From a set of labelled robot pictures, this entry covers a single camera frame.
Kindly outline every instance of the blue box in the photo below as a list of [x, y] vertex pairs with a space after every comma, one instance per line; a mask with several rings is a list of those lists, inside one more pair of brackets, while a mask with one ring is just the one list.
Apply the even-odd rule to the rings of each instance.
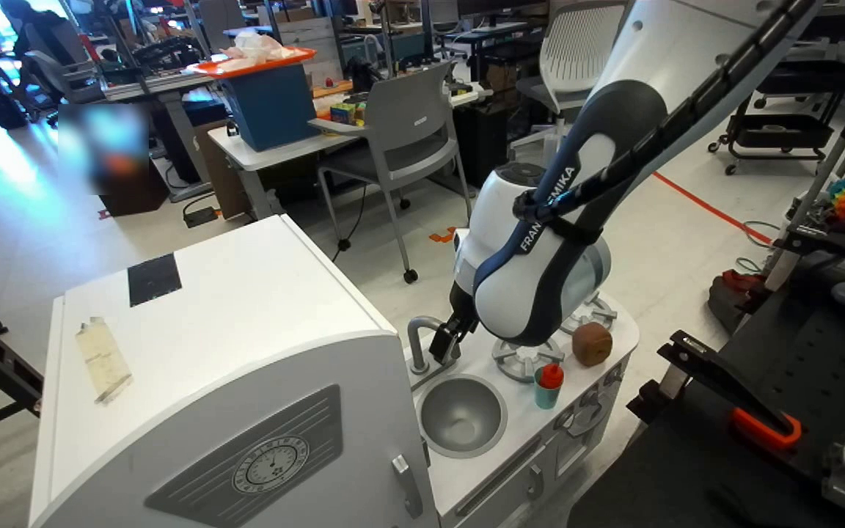
[[301, 65], [235, 77], [222, 83], [241, 137], [268, 150], [314, 136], [311, 87]]

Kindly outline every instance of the toy kitchen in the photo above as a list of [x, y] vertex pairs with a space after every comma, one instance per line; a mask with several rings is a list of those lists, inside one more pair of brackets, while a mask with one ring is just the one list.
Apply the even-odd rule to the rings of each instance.
[[51, 303], [29, 524], [496, 528], [600, 441], [640, 338], [610, 318], [594, 367], [535, 351], [549, 392], [487, 332], [414, 375], [288, 216], [112, 274]]

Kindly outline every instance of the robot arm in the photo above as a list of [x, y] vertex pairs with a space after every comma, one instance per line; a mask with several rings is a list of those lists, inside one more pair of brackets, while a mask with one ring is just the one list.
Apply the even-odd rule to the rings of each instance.
[[637, 0], [560, 150], [497, 167], [456, 247], [446, 359], [478, 322], [516, 345], [549, 340], [606, 277], [600, 225], [651, 171], [731, 115], [813, 21], [817, 0]]

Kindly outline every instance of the paper tag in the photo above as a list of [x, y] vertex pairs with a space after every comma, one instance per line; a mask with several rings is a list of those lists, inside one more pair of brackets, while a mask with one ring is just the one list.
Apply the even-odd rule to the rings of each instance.
[[97, 401], [112, 401], [128, 385], [132, 373], [104, 321], [90, 318], [90, 322], [82, 322], [76, 345], [94, 381]]

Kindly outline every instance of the gray bowl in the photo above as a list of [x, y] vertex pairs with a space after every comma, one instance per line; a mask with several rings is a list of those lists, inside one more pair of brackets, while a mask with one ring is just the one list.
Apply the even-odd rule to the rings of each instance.
[[505, 404], [478, 379], [446, 379], [420, 404], [420, 425], [434, 453], [475, 458], [505, 435]]

